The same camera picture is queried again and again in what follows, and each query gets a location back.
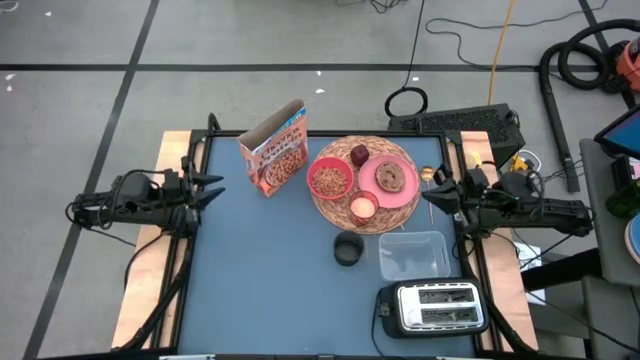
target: bowl of cereal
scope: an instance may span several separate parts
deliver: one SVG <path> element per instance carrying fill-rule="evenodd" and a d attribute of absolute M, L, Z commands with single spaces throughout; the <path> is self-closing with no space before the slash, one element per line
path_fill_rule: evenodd
<path fill-rule="evenodd" d="M 325 200 L 336 200 L 353 187 L 353 170 L 344 160 L 327 156 L 311 164 L 307 184 L 311 192 Z"/>

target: pink plate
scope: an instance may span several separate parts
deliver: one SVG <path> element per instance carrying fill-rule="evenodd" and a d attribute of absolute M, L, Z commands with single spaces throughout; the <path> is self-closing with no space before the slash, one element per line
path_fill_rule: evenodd
<path fill-rule="evenodd" d="M 376 169 L 378 165 L 386 161 L 392 161 L 404 171 L 404 189 L 397 193 L 384 191 L 376 181 Z M 360 168 L 358 174 L 360 189 L 372 192 L 377 198 L 380 207 L 393 209 L 407 205 L 420 190 L 418 173 L 406 160 L 394 155 L 378 155 L 370 158 Z"/>

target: red onion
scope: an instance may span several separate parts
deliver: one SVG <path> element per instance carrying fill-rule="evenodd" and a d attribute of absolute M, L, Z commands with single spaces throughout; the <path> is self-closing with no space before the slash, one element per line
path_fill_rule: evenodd
<path fill-rule="evenodd" d="M 360 167 L 369 160 L 369 150 L 364 145 L 358 145 L 351 149 L 351 162 Z"/>

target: monitor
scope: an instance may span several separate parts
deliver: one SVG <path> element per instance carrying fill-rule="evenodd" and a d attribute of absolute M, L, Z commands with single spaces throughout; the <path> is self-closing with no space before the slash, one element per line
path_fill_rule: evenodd
<path fill-rule="evenodd" d="M 640 159 L 640 105 L 600 131 L 594 140 L 610 150 Z"/>

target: orange object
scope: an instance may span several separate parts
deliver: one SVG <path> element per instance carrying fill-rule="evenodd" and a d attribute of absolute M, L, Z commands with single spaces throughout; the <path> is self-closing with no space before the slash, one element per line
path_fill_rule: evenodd
<path fill-rule="evenodd" d="M 630 41 L 625 46 L 622 55 L 618 59 L 616 72 L 629 80 L 631 89 L 640 92 L 640 56 L 638 56 L 640 50 L 638 47 L 640 47 L 640 38 Z"/>

